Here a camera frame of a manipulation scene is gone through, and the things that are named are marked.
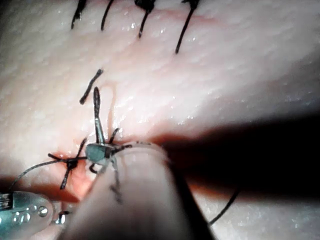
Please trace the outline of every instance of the skin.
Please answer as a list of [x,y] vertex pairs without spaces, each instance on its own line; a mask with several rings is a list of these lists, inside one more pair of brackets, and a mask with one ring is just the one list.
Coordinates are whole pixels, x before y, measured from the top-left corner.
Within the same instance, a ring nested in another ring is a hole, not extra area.
[[[93,94],[79,99],[99,68],[100,117],[107,139],[179,146],[221,128],[301,117],[320,108],[320,3],[317,0],[200,1],[176,44],[189,5],[159,0],[138,39],[144,11],[134,1],[89,0],[71,31],[77,1],[13,0],[0,19],[0,178],[4,191],[48,153],[75,156],[94,142]],[[202,160],[184,151],[180,166]],[[15,190],[53,199],[82,199],[93,176],[84,161],[59,191],[65,164],[33,170]],[[212,219],[232,193],[190,181]],[[212,230],[219,239],[316,239],[320,206],[313,201],[237,198]],[[56,229],[41,233],[53,239]]]

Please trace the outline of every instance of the pale skin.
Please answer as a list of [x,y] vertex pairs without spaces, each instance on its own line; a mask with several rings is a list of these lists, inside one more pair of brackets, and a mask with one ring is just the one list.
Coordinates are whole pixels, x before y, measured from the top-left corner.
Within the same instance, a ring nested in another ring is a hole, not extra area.
[[[141,39],[145,12],[134,1],[115,0],[103,32],[107,2],[88,0],[82,20],[71,31],[76,7],[75,0],[14,0],[3,9],[3,186],[32,165],[49,161],[48,153],[72,157],[84,138],[95,141],[93,93],[84,105],[79,100],[99,68],[104,73],[95,86],[101,95],[105,138],[119,127],[118,143],[140,140],[174,146],[201,140],[221,127],[319,110],[317,0],[200,1],[178,55],[175,48],[188,4],[156,1]],[[64,191],[59,185],[66,166],[60,163],[28,173],[16,189],[81,199],[93,179],[85,165],[80,162],[72,171]],[[192,189],[210,220],[232,190],[221,199],[199,188]],[[308,206],[307,201],[266,205],[243,200],[212,229],[222,240],[303,239],[303,232],[309,233],[305,239],[316,239],[319,230],[310,223],[319,221],[320,208],[312,205],[314,210],[306,212]],[[278,219],[285,231],[270,219]],[[44,234],[53,239],[55,231]]]

